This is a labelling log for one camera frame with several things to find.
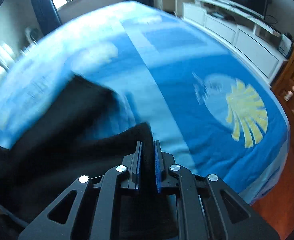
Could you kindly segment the black pants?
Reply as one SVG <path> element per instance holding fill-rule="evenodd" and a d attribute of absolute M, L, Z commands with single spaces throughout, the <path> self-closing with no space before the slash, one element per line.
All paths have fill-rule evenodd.
<path fill-rule="evenodd" d="M 10 149 L 0 146 L 0 205 L 31 222 L 79 176 L 96 177 L 143 144 L 141 188 L 155 189 L 155 156 L 148 124 L 104 139 L 82 141 L 116 103 L 114 92 L 74 76 L 46 113 Z"/>

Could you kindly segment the blue patterned bed sheet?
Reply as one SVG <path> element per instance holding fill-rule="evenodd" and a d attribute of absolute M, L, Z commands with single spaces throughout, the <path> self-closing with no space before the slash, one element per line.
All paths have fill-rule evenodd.
<path fill-rule="evenodd" d="M 11 147 L 75 74 L 116 93 L 82 140 L 147 122 L 179 164 L 218 175 L 248 204 L 278 183 L 290 126 L 268 84 L 204 31 L 137 2 L 64 24 L 12 65 L 0 82 L 0 145 Z"/>

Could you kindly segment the white tv cabinet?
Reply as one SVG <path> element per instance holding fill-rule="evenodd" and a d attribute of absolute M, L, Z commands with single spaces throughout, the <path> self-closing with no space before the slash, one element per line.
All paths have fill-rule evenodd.
<path fill-rule="evenodd" d="M 281 33 L 229 3 L 191 0 L 183 3 L 182 18 L 224 44 L 269 85 L 287 63 L 278 50 Z"/>

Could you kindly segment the white desk fan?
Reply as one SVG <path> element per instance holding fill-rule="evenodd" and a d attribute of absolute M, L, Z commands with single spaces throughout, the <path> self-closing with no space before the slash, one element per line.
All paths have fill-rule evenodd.
<path fill-rule="evenodd" d="M 29 44 L 37 44 L 41 38 L 43 38 L 43 34 L 38 28 L 26 27 L 25 31 L 26 41 Z"/>

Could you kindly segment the left dark blue curtain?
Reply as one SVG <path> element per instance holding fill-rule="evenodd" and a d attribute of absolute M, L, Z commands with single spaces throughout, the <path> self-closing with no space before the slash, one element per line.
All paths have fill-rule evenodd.
<path fill-rule="evenodd" d="M 62 25 L 53 0 L 31 0 L 31 4 L 44 36 Z"/>

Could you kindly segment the cream tufted leather headboard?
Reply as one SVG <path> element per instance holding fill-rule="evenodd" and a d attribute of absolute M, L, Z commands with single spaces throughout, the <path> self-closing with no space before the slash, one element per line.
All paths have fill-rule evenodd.
<path fill-rule="evenodd" d="M 0 43 L 0 74 L 8 72 L 15 63 L 16 55 L 13 49 L 6 43 Z"/>

